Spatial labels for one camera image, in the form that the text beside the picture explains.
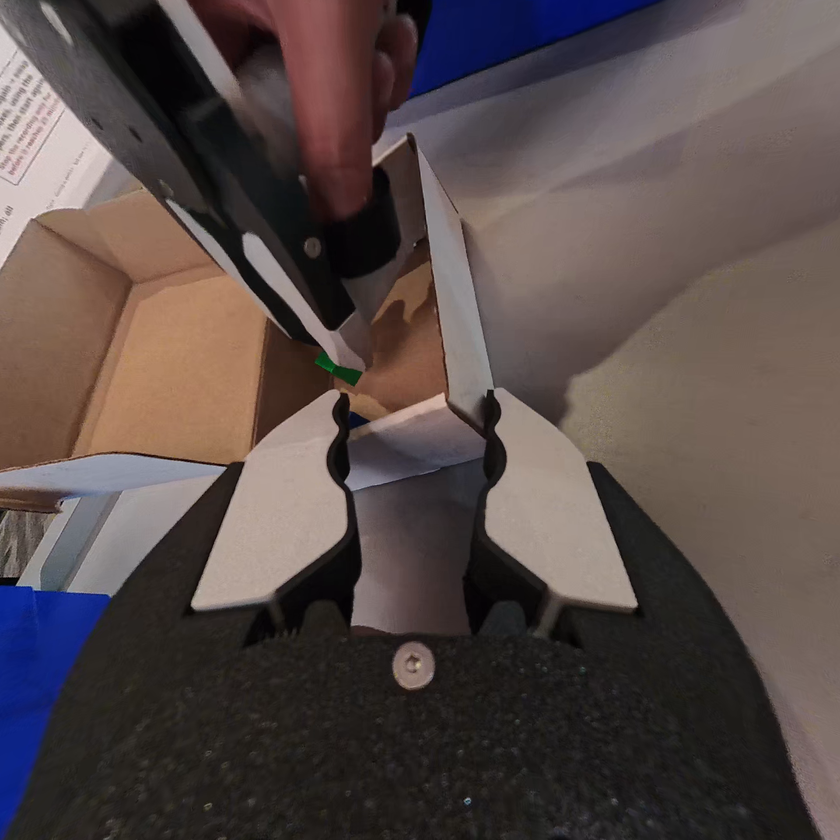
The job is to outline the green wooden cube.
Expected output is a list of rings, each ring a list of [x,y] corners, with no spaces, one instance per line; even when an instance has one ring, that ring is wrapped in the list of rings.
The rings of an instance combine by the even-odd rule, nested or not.
[[[363,374],[362,371],[337,364],[323,351],[316,358],[315,364],[330,373],[334,379],[349,386],[357,386]]]

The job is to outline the printed instruction sheet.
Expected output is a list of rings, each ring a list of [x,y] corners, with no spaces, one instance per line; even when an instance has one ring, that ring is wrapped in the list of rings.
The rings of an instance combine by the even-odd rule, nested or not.
[[[1,262],[31,219],[83,207],[110,163],[110,154],[2,30]]]

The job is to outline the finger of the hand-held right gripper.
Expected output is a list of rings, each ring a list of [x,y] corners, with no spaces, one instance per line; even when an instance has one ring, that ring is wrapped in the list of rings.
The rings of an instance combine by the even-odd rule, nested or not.
[[[325,351],[331,362],[355,371],[366,371],[366,325],[355,311],[336,330],[328,329],[264,242],[243,234],[245,257],[268,287],[297,316],[308,336]]]
[[[198,244],[226,273],[247,289],[259,308],[288,338],[319,347],[308,336],[297,316],[250,265],[243,250],[243,234],[218,223],[211,216],[191,213],[171,198],[166,199],[165,203]]]

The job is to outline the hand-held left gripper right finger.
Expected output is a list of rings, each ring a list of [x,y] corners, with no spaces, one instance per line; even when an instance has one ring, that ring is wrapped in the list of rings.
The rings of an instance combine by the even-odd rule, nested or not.
[[[551,637],[567,608],[631,615],[637,597],[581,451],[508,391],[484,401],[486,450],[464,573],[469,630]]]

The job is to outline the white cardboard mailer box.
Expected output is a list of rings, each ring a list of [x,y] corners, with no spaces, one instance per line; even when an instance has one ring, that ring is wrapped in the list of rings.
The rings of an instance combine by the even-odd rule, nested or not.
[[[460,217],[408,134],[403,247],[357,385],[316,365],[144,189],[29,221],[2,266],[2,508],[216,476],[333,387],[370,422],[352,489],[477,459],[493,387]]]

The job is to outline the person's right hand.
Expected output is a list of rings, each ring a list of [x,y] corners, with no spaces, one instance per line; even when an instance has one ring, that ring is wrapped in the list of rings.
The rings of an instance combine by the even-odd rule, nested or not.
[[[230,64],[257,30],[280,46],[301,165],[325,224],[356,215],[373,193],[372,147],[410,92],[425,2],[384,18],[376,1],[193,1]]]

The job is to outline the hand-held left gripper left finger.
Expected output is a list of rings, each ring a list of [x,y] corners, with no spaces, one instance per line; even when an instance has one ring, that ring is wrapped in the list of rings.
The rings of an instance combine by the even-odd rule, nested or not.
[[[197,613],[266,607],[300,621],[333,601],[352,617],[361,541],[346,480],[349,397],[318,396],[245,459],[191,601]]]

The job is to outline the blue plastic storage bin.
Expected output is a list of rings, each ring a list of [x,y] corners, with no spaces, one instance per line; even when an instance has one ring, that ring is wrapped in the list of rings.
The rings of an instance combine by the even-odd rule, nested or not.
[[[419,49],[409,98],[655,5],[655,1],[400,1]]]
[[[1,588],[1,835],[23,800],[52,707],[110,597]]]

